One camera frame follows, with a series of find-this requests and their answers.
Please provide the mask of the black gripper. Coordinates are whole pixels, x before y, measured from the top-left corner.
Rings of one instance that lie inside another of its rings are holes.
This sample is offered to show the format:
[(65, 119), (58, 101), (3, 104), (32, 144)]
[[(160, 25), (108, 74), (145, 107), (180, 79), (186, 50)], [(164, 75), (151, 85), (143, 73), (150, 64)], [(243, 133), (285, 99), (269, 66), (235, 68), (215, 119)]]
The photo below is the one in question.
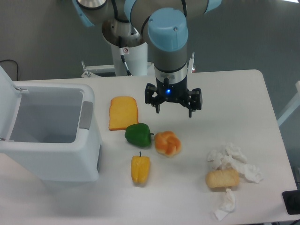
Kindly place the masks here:
[(168, 84), (156, 78), (157, 87), (154, 84), (147, 83), (145, 88), (145, 103), (152, 105), (156, 109), (156, 113), (160, 112), (160, 105), (166, 102), (179, 103), (188, 109), (188, 117), (192, 117), (192, 113), (202, 109), (202, 90), (200, 88), (188, 90), (187, 76), (180, 82)]

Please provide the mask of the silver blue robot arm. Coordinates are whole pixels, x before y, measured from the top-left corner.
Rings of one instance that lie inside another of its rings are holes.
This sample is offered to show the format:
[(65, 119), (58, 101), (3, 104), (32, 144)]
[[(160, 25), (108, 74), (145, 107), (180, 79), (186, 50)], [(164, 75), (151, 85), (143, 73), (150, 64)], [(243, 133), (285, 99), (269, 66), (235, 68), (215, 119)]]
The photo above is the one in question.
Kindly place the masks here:
[(190, 112), (201, 110), (202, 92), (188, 89), (193, 59), (187, 58), (187, 20), (212, 11), (218, 0), (75, 0), (87, 25), (103, 25), (103, 35), (119, 48), (146, 43), (153, 57), (156, 84), (147, 84), (145, 103), (157, 111), (163, 102)]

